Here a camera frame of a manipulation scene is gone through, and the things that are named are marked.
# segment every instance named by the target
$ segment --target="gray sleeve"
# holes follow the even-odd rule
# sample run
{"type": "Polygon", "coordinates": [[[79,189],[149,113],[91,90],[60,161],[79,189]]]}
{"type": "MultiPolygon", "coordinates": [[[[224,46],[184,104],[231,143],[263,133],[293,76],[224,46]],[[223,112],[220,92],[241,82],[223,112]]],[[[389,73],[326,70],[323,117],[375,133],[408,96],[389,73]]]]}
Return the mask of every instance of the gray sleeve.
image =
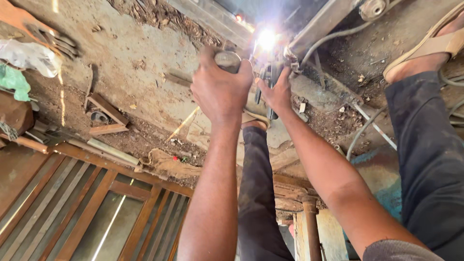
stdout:
{"type": "Polygon", "coordinates": [[[398,240],[380,240],[366,248],[364,261],[444,261],[418,245],[398,240]]]}

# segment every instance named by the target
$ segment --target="plastic bag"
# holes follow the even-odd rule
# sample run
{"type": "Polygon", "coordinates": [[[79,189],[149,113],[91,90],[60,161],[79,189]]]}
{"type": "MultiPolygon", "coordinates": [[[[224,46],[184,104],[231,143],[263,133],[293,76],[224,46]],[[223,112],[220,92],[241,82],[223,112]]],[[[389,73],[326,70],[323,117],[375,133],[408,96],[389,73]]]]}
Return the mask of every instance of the plastic bag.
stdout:
{"type": "Polygon", "coordinates": [[[31,86],[26,82],[23,74],[5,64],[0,64],[0,88],[14,89],[14,99],[18,101],[30,101],[27,94],[31,86]]]}
{"type": "Polygon", "coordinates": [[[49,78],[58,74],[63,63],[58,55],[43,45],[13,39],[0,40],[0,59],[19,68],[37,70],[49,78]]]}

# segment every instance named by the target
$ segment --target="white plastic bag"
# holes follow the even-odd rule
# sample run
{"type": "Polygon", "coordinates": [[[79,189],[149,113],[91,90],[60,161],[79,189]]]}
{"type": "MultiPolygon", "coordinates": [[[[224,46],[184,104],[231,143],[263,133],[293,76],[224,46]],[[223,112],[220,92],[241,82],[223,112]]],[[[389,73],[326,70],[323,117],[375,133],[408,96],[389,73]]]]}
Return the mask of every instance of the white plastic bag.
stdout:
{"type": "Polygon", "coordinates": [[[58,74],[62,59],[47,47],[37,43],[0,40],[0,59],[23,69],[34,69],[43,76],[53,78],[58,74]]]}

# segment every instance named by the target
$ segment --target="green plastic bag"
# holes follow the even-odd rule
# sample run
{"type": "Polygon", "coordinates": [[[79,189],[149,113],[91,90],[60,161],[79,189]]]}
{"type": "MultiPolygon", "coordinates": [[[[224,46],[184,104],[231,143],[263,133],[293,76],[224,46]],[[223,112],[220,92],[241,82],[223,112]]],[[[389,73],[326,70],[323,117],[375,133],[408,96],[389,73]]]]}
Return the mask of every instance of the green plastic bag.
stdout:
{"type": "Polygon", "coordinates": [[[27,94],[31,86],[27,83],[21,71],[15,70],[5,64],[0,64],[0,88],[14,89],[14,99],[28,102],[31,99],[27,94]]]}

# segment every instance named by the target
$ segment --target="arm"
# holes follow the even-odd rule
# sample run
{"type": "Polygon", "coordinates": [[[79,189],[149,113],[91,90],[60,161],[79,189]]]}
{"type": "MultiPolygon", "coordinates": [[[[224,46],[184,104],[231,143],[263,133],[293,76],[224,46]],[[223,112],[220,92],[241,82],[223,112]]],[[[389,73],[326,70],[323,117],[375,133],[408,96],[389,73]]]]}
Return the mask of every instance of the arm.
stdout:
{"type": "Polygon", "coordinates": [[[211,120],[211,143],[191,199],[179,241],[179,260],[233,260],[237,247],[235,170],[242,110],[252,83],[249,61],[238,74],[215,64],[211,49],[202,51],[191,89],[211,120]]]}
{"type": "Polygon", "coordinates": [[[426,248],[384,210],[357,170],[292,110],[289,74],[290,69],[285,68],[272,90],[262,80],[258,87],[267,104],[282,119],[309,181],[347,233],[358,255],[362,258],[367,246],[382,239],[426,248]]]}

